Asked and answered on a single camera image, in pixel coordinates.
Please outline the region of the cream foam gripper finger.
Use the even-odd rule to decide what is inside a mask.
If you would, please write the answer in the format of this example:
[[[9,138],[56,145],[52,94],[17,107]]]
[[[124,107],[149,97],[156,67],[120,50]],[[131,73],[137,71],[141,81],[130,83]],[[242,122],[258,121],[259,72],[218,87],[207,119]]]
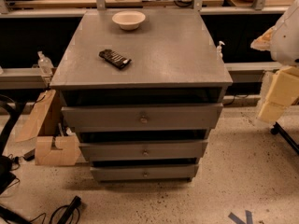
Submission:
[[[275,123],[285,110],[286,106],[264,102],[259,105],[257,118],[265,123]]]

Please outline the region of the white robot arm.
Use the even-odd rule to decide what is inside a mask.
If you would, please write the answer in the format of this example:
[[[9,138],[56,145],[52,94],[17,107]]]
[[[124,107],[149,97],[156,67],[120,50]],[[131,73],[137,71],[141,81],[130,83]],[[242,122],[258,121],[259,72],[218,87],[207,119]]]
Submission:
[[[275,123],[299,97],[299,0],[294,0],[273,27],[270,53],[282,67],[272,76],[257,118]]]

